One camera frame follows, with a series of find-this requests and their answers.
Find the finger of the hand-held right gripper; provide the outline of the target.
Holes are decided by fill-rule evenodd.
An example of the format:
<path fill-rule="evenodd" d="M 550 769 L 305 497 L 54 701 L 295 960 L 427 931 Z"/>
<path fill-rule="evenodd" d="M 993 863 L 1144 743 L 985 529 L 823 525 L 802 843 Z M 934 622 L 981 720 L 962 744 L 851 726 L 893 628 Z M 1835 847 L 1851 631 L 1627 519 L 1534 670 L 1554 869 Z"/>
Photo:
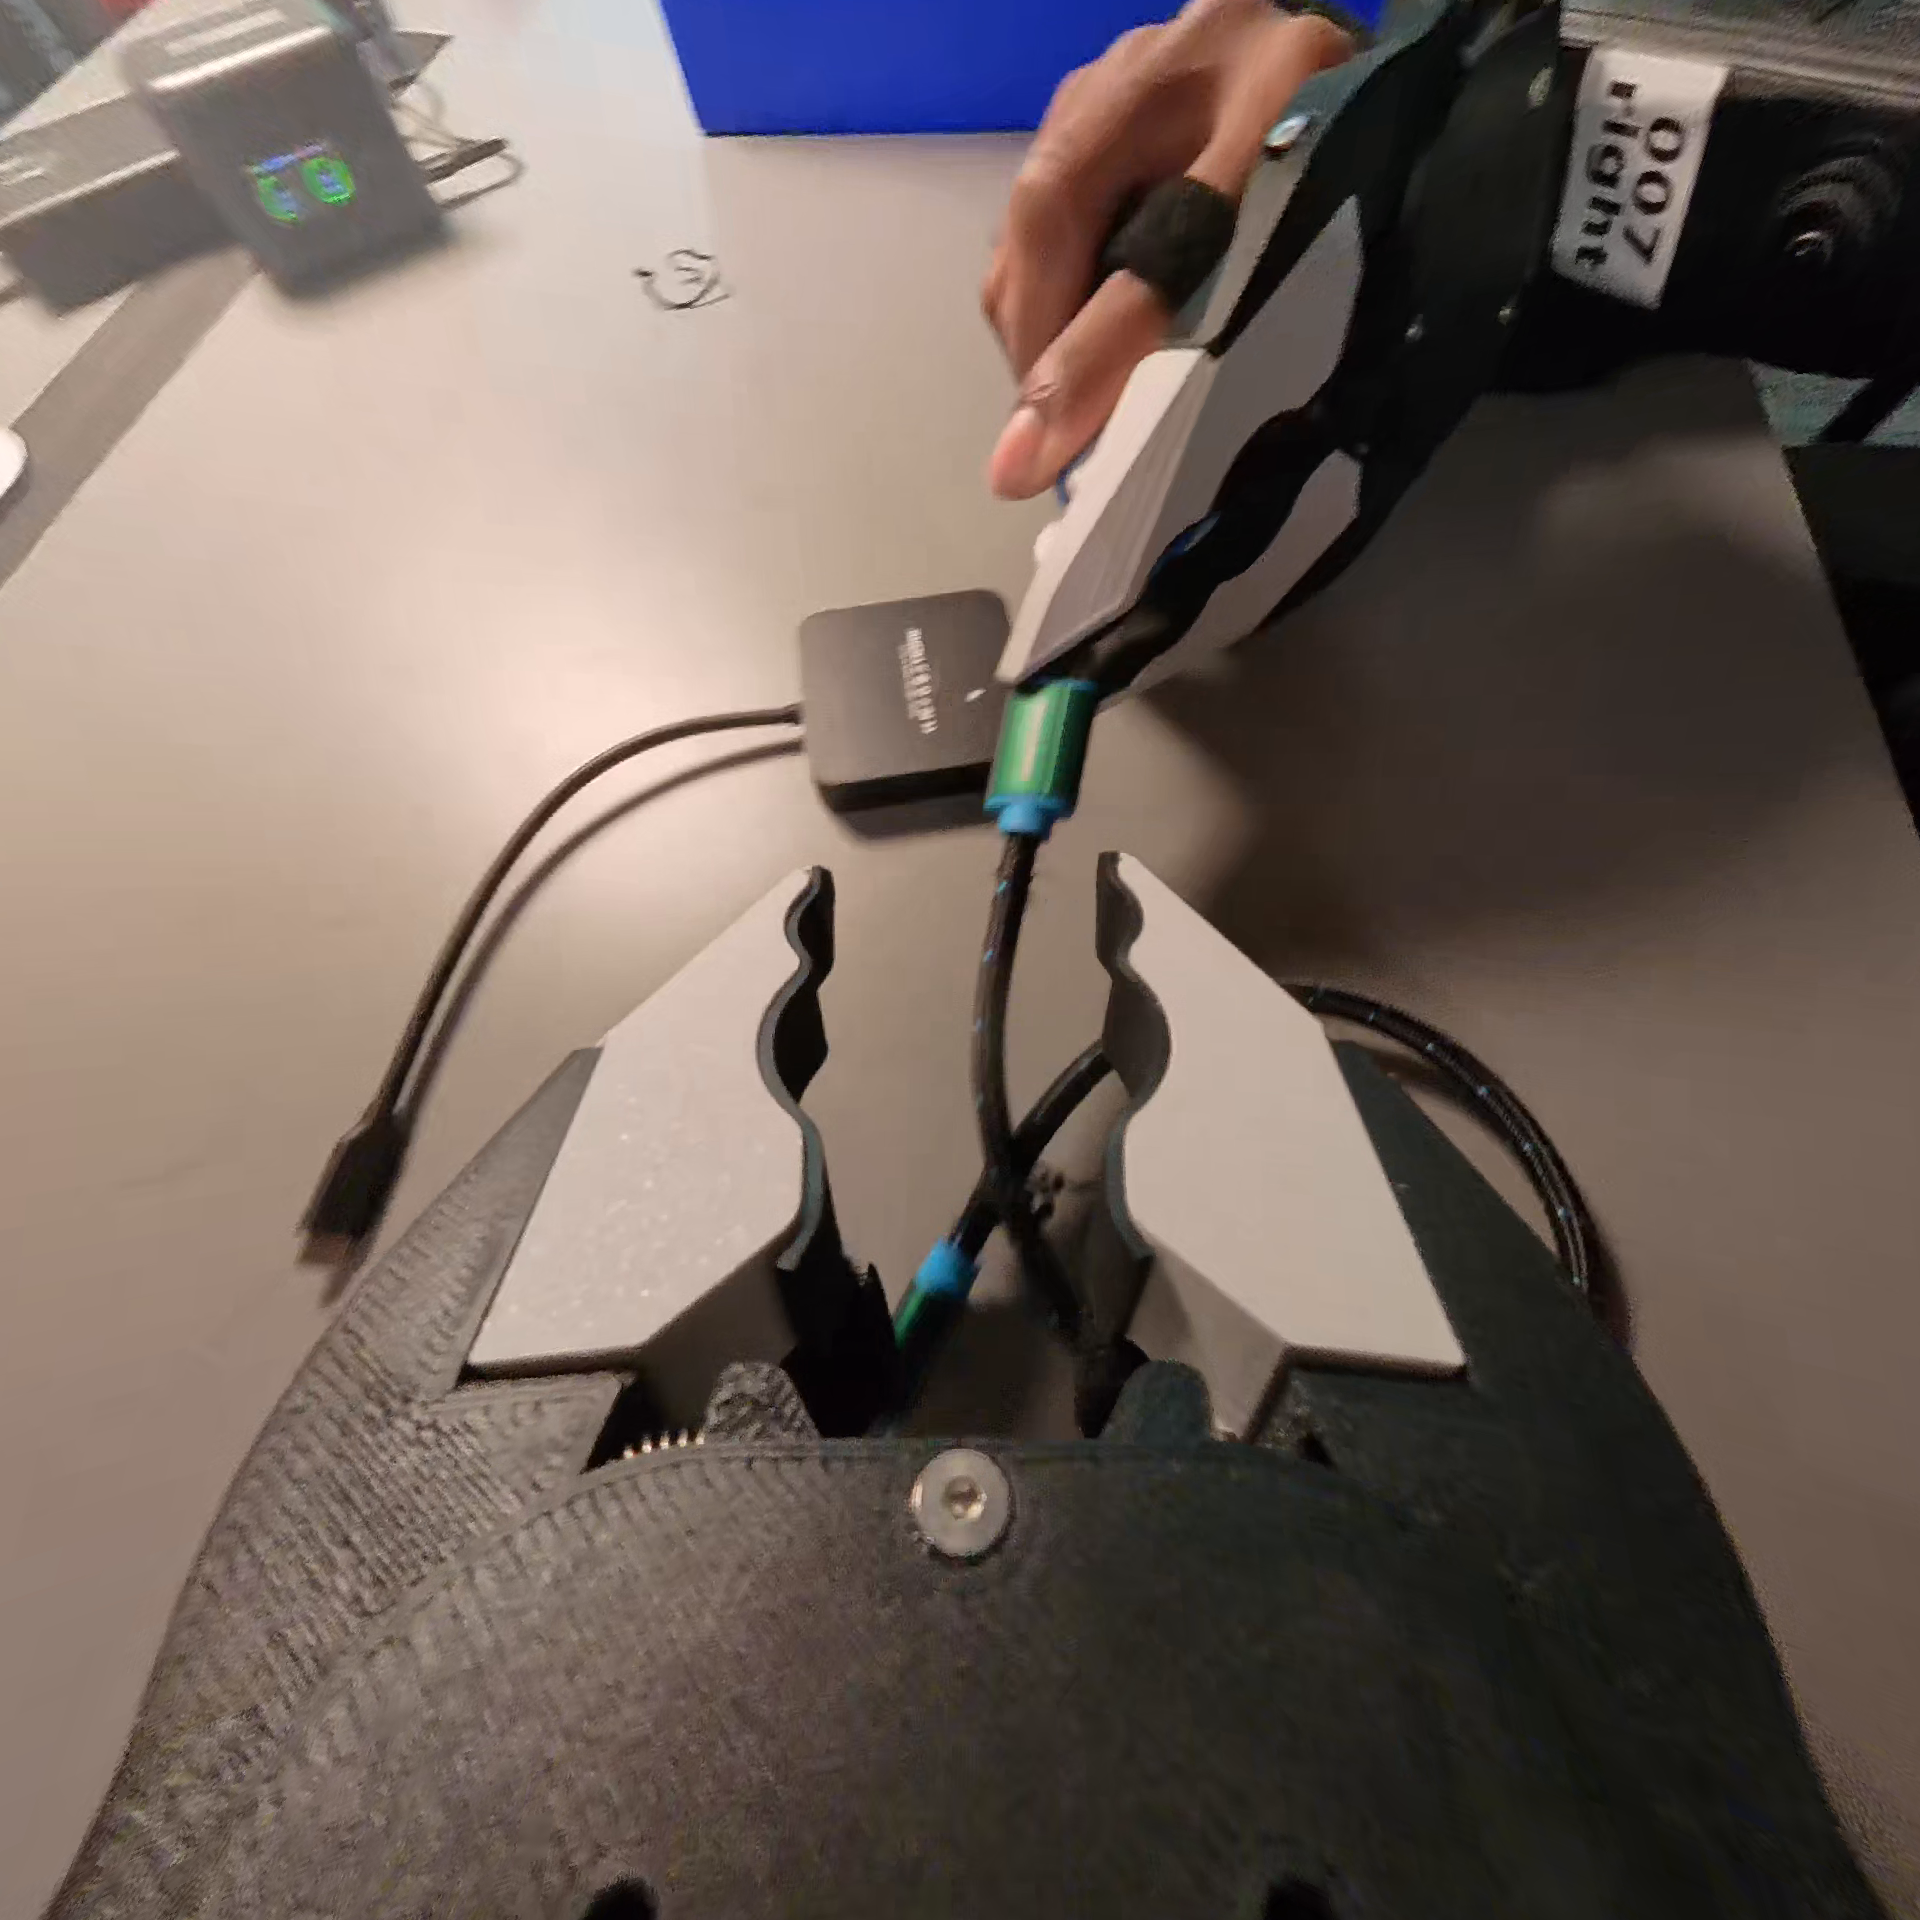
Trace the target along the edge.
<path fill-rule="evenodd" d="M 1359 203 L 1346 196 L 1222 352 L 1166 345 L 1129 375 L 1067 478 L 997 677 L 1016 685 L 1134 607 L 1154 561 L 1202 516 L 1253 435 L 1313 400 L 1359 291 Z"/>
<path fill-rule="evenodd" d="M 1175 485 L 1198 515 L 1151 552 L 1139 593 L 1112 623 L 1112 697 L 1149 687 L 1234 647 L 1301 588 L 1374 508 L 1363 454 L 1327 424 L 1256 424 L 1194 438 L 1198 481 Z"/>

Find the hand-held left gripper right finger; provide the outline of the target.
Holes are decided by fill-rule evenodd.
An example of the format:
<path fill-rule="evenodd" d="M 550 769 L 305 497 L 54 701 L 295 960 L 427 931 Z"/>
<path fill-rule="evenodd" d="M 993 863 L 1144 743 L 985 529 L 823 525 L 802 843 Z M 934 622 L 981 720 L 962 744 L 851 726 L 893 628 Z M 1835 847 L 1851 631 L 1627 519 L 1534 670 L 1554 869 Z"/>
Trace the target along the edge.
<path fill-rule="evenodd" d="M 1095 869 L 1122 1103 L 1096 1255 L 1122 1334 L 1242 1441 L 1301 1366 L 1458 1381 L 1467 1353 L 1325 1029 L 1136 855 Z"/>

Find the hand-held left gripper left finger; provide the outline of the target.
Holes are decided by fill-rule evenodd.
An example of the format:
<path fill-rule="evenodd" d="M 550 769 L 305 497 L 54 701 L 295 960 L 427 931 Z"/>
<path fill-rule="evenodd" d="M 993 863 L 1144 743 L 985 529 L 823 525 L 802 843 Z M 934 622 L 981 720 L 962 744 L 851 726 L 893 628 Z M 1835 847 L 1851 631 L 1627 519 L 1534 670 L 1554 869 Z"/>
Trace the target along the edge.
<path fill-rule="evenodd" d="M 880 1416 L 890 1317 L 802 1109 L 832 935 L 832 873 L 792 871 L 600 1038 L 469 1373 L 627 1373 L 694 1425 L 731 1365 L 774 1361 L 815 1425 Z"/>

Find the blue plastic bin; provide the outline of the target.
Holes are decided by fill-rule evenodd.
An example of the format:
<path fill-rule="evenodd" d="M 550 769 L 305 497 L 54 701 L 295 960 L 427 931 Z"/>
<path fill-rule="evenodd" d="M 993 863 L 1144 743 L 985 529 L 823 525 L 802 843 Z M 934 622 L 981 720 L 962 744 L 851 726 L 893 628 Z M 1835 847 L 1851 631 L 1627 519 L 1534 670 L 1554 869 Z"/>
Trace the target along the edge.
<path fill-rule="evenodd" d="M 710 137 L 1022 132 L 1175 1 L 659 1 Z"/>

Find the person's right hand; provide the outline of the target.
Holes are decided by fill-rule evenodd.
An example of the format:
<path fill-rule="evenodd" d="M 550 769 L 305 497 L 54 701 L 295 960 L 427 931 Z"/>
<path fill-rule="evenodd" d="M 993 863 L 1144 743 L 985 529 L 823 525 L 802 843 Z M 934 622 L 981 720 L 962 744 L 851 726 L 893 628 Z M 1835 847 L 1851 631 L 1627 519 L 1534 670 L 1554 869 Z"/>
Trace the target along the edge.
<path fill-rule="evenodd" d="M 1198 1 L 1122 33 L 1055 89 L 981 285 L 1016 382 L 990 457 L 999 497 L 1038 495 L 1096 438 L 1171 308 L 1131 271 L 1096 275 L 1129 201 L 1190 177 L 1239 201 L 1303 84 L 1349 62 L 1337 23 L 1265 1 Z"/>

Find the grey power station with display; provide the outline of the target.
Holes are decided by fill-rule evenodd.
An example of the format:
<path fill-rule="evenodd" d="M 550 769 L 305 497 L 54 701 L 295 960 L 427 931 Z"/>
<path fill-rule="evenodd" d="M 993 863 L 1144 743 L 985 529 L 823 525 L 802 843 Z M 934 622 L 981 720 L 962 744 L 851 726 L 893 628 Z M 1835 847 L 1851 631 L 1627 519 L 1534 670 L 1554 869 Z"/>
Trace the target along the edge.
<path fill-rule="evenodd" d="M 446 46 L 386 5 L 249 1 L 137 33 L 121 67 L 227 235 L 305 296 L 442 239 L 392 101 Z"/>

